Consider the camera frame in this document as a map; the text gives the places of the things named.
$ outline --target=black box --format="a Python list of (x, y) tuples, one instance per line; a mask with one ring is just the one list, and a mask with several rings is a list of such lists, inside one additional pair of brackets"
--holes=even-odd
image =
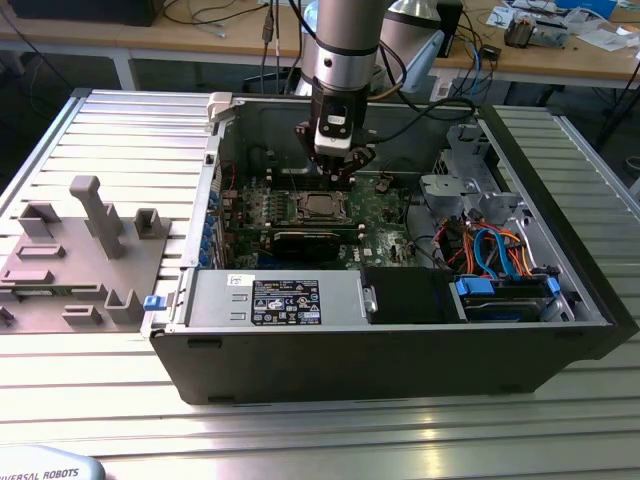
[(459, 323), (449, 284), (453, 273), (421, 267), (364, 267), (362, 285), (375, 291), (376, 325)]
[(9, 0), (20, 18), (79, 20), (149, 27), (164, 0)]
[(440, 15), (440, 30), (444, 32), (444, 41), (442, 42), (442, 47), (440, 47), (440, 52), (438, 52), (438, 57), (447, 58), (449, 52), (451, 52), (458, 22), (462, 15), (462, 1), (438, 0), (436, 8)]

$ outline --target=green circuit board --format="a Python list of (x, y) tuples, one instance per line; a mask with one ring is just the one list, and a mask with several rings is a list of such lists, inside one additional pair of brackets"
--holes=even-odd
[[(262, 182), (245, 185), (226, 201), (228, 268), (359, 269), (362, 266), (417, 266), (403, 223), (407, 190), (379, 193), (377, 177), (362, 178), (348, 192), (272, 190)], [(332, 234), (340, 245), (329, 261), (281, 261), (274, 255), (278, 232)]]

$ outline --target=desk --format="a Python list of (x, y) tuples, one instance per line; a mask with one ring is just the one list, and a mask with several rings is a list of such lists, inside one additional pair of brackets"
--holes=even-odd
[[(210, 0), (192, 0), (193, 8), (211, 5)], [(633, 51), (609, 53), (577, 38), (564, 49), (530, 47), (526, 50), (506, 47), (501, 29), (483, 21), (496, 0), (474, 0), (469, 16), (485, 42), (502, 48), (496, 80), (559, 85), (623, 88), (637, 61)], [(221, 10), (225, 15), (254, 6), (253, 0), (240, 0)], [(261, 31), (264, 11), (252, 12), (224, 22), (226, 38), (218, 38), (194, 26), (179, 25), (159, 16), (152, 27), (17, 19), (4, 4), (4, 10), (16, 26), (44, 53), (62, 53), (108, 57), (113, 60), (123, 89), (136, 89), (133, 59), (173, 60), (205, 63), (259, 64), (262, 55)], [(289, 66), (297, 54), (297, 21), (287, 7), (280, 9), (281, 65)], [(186, 2), (172, 7), (172, 15), (187, 20)], [(618, 9), (612, 21), (640, 22), (640, 13)], [(0, 50), (29, 51), (29, 47), (0, 18)], [(268, 65), (275, 64), (274, 50)], [(470, 60), (462, 42), (455, 42), (449, 58), (437, 59), (432, 75), (438, 87), (464, 76)]]

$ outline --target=power supply label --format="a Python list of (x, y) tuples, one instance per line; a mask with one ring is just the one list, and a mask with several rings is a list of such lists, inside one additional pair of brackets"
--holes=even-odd
[(255, 280), (251, 321), (254, 325), (320, 325), (317, 280)]

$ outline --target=connector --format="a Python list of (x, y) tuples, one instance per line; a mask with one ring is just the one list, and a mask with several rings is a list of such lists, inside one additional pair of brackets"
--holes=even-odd
[(262, 27), (262, 40), (265, 45), (271, 43), (273, 40), (273, 12), (271, 9), (267, 11), (267, 15), (264, 17), (264, 26)]

